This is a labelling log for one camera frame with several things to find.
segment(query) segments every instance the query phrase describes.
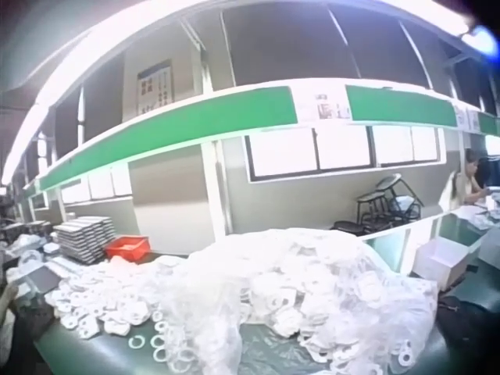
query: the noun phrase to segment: fluorescent light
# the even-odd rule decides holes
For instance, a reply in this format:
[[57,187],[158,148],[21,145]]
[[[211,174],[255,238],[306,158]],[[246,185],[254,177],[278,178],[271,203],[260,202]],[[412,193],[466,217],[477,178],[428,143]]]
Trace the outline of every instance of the fluorescent light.
[[44,122],[45,117],[48,115],[48,108],[44,105],[33,105],[26,117],[24,118],[23,124],[16,135],[16,140],[12,145],[7,161],[3,169],[2,184],[10,184],[13,178],[14,172],[19,165],[24,152],[30,145],[33,136],[37,132],[40,125]]
[[36,103],[54,105],[74,82],[117,45],[162,18],[207,1],[148,0],[98,23],[54,70],[38,94]]
[[465,34],[462,40],[486,56],[498,57],[498,42],[486,27],[476,27],[470,34]]
[[[9,184],[26,147],[55,105],[79,79],[104,55],[138,31],[183,9],[210,0],[148,0],[110,16],[92,27],[78,45],[55,68],[38,93],[34,107],[27,114],[7,157],[2,183]],[[466,21],[450,9],[431,0],[376,0],[405,10],[451,35],[469,31]]]
[[469,31],[466,18],[431,0],[377,0],[392,5],[432,23],[453,36],[460,36]]

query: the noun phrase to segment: plastic bag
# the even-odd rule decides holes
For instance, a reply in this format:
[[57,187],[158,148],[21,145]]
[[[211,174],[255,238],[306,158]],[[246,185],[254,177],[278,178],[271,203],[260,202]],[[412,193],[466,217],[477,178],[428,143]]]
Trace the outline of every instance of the plastic bag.
[[437,305],[435,283],[392,272],[370,246],[337,231],[229,236],[178,272],[169,319],[205,375],[236,375],[242,306],[282,337],[299,333],[299,344],[333,374],[382,375],[415,363]]

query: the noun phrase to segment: workbench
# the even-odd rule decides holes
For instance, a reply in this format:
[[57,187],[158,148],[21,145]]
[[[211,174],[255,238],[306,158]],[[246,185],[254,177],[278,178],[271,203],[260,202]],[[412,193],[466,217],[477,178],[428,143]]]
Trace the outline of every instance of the workbench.
[[[441,235],[472,249],[477,249],[487,231],[480,231],[452,214],[431,218],[430,236]],[[398,254],[401,259],[409,246],[409,235],[417,223],[380,232],[366,239],[375,250],[387,258]],[[476,273],[467,273],[465,280],[449,293],[477,303],[500,314],[500,270],[476,259]],[[261,325],[243,324],[240,329],[243,354],[239,374],[252,375],[306,375],[322,370],[325,365],[313,362],[295,339],[283,339]],[[147,342],[138,350],[128,347],[128,338],[135,334],[149,340],[154,334],[152,323],[132,327],[127,338],[101,333],[89,341],[79,339],[56,321],[35,344],[55,375],[149,375],[170,371],[165,363],[152,358],[153,349]],[[448,348],[439,330],[434,326],[427,346],[408,375],[457,375],[474,366],[471,359]]]

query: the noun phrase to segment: person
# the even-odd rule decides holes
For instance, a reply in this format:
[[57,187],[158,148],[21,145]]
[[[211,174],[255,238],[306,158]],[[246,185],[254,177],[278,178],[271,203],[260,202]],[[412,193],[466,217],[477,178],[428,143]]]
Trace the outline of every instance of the person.
[[439,199],[439,206],[445,212],[461,205],[473,205],[489,194],[488,189],[480,188],[474,177],[479,161],[476,152],[466,149],[465,159],[465,176],[459,170],[452,172]]
[[15,317],[9,311],[9,304],[16,295],[17,286],[8,284],[0,296],[0,371],[8,367],[15,323]]

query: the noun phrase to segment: woman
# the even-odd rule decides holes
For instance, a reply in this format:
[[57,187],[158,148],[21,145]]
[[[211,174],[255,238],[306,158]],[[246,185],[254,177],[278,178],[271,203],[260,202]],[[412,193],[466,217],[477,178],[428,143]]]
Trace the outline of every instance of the woman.
[[461,205],[473,205],[489,194],[488,189],[481,189],[474,178],[477,162],[476,152],[466,149],[465,176],[459,171],[452,172],[439,199],[443,211],[452,211]]

